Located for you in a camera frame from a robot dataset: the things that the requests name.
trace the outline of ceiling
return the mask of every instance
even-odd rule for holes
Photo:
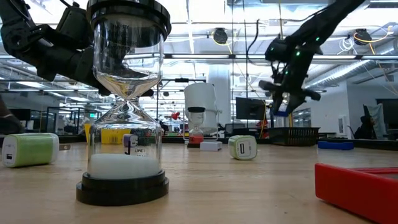
[[[260,19],[259,37],[251,47],[250,55],[264,54],[270,42],[280,33],[279,24],[279,6],[278,1],[264,1],[267,4],[261,3],[260,0],[246,0],[245,11],[243,11],[242,0],[236,1],[234,9],[231,3],[234,0],[158,0],[163,4],[171,15],[172,32],[168,36],[165,45],[165,54],[236,54],[244,55],[246,46],[249,45],[256,34],[256,21]],[[82,8],[86,6],[86,0],[76,0]],[[303,19],[317,10],[327,6],[329,0],[297,0],[289,1],[282,0],[281,13],[284,20],[283,34],[290,35],[295,32],[302,22],[292,22],[288,19]],[[27,2],[31,9],[29,10],[33,20],[37,24],[50,24],[54,28],[60,20],[65,6],[58,0],[30,0]],[[355,29],[365,28],[374,39],[381,39],[381,41],[374,43],[376,49],[395,39],[398,32],[396,24],[396,9],[394,8],[374,8],[370,4],[375,4],[377,1],[368,0],[363,6],[351,13],[335,30],[333,35],[322,45],[322,50],[325,55],[346,55],[346,54],[371,54],[370,48],[366,46],[354,45],[349,46],[351,50],[343,50],[349,42],[343,43],[348,34],[353,35]],[[224,28],[228,34],[227,45],[218,45],[211,38],[211,33],[216,28]],[[0,44],[0,78],[5,80],[35,80],[36,69],[24,62],[14,58],[8,58],[7,53]],[[233,82],[231,88],[234,89],[234,96],[246,96],[246,80],[241,74],[240,70],[246,72],[246,61],[238,60],[232,63],[229,59],[165,59],[163,73],[164,78],[190,78],[197,80],[206,80],[209,75],[209,67],[217,64],[229,65],[230,72],[233,72]],[[262,66],[248,65],[248,74],[250,76],[249,82],[256,89],[257,94],[264,97],[264,92],[258,88],[259,80],[271,80],[272,74],[270,66],[265,64],[264,59],[257,59],[256,63],[262,63]],[[341,63],[350,63],[342,60],[317,60],[311,65],[308,71],[308,80],[314,79],[317,76],[338,67]],[[369,74],[358,74],[355,78],[351,78],[352,82],[357,82],[369,77]],[[65,102],[65,96],[68,96],[68,103],[104,103],[113,102],[113,98],[107,99],[100,96],[95,90],[91,90],[90,86],[81,83],[76,83],[73,80],[68,80],[65,77],[57,76],[55,83],[6,83],[1,82],[0,88],[25,88],[25,89],[47,89],[47,90],[81,90],[74,92],[51,92],[49,94],[60,101]],[[183,90],[190,83],[175,83],[169,82],[160,92],[159,114],[169,115],[172,108],[182,110],[183,108]],[[380,85],[382,81],[368,80],[358,85]],[[169,96],[164,96],[163,92],[169,92]],[[74,100],[70,97],[79,97],[79,100]],[[257,98],[255,92],[249,92],[249,97]],[[155,115],[156,99],[142,98],[140,100],[143,107],[153,116]]]

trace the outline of blue container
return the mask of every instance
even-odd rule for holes
[[[318,141],[319,149],[338,149],[338,150],[352,150],[354,149],[353,142],[327,142]]]

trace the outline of hourglass black base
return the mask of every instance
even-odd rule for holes
[[[96,179],[83,174],[76,185],[76,199],[88,205],[123,206],[150,202],[167,195],[169,179],[164,170],[152,177],[123,180]]]

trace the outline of red box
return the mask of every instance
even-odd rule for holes
[[[374,222],[398,223],[398,167],[345,169],[315,164],[315,195]]]

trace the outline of hourglass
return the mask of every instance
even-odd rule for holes
[[[87,17],[94,30],[95,77],[118,97],[90,128],[88,168],[76,197],[92,205],[160,198],[169,190],[161,168],[161,127],[138,99],[162,78],[170,15],[154,0],[90,0]]]

